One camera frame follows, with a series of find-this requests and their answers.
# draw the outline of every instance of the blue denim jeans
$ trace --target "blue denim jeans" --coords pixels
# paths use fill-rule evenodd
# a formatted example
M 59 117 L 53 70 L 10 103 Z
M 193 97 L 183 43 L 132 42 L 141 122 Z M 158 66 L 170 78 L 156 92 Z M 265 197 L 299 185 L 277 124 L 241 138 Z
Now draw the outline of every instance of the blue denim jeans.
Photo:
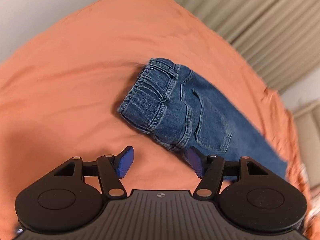
M 284 179 L 286 163 L 212 84 L 188 67 L 151 59 L 118 109 L 169 151 L 194 146 L 227 161 L 250 156 Z

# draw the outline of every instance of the pocket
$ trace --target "pocket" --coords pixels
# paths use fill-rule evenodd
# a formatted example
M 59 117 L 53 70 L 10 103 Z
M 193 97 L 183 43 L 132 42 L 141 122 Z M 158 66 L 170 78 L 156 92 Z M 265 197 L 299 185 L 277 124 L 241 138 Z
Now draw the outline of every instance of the pocket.
M 206 96 L 192 90 L 199 99 L 201 112 L 195 131 L 197 143 L 208 150 L 223 154 L 227 151 L 232 132 L 228 120 Z

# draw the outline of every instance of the beige curtain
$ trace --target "beige curtain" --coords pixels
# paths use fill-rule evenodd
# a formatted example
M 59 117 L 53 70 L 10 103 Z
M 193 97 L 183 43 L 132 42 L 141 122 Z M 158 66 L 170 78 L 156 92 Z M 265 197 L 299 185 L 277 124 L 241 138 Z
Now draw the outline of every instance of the beige curtain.
M 320 0 L 175 0 L 283 92 L 320 65 Z

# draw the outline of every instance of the mattress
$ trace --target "mattress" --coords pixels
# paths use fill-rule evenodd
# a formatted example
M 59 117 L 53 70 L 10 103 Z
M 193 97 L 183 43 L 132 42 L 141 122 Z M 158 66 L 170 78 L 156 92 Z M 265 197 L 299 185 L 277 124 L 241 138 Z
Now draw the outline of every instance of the mattress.
M 225 40 L 172 0 L 100 0 L 60 20 L 0 67 L 0 238 L 13 238 L 17 194 L 73 156 L 135 160 L 132 189 L 189 189 L 189 166 L 128 126 L 116 109 L 152 57 L 183 64 L 215 85 L 288 162 L 309 200 L 292 115 Z M 98 187 L 98 181 L 87 183 Z M 316 220 L 308 236 L 319 239 Z

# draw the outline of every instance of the jeans waistband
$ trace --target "jeans waistband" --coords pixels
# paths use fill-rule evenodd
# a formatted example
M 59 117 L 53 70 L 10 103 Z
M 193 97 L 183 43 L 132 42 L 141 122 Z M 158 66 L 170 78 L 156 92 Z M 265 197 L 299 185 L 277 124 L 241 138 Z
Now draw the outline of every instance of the jeans waistband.
M 149 60 L 118 112 L 134 127 L 148 134 L 165 113 L 165 102 L 170 99 L 179 69 L 179 64 L 168 59 Z

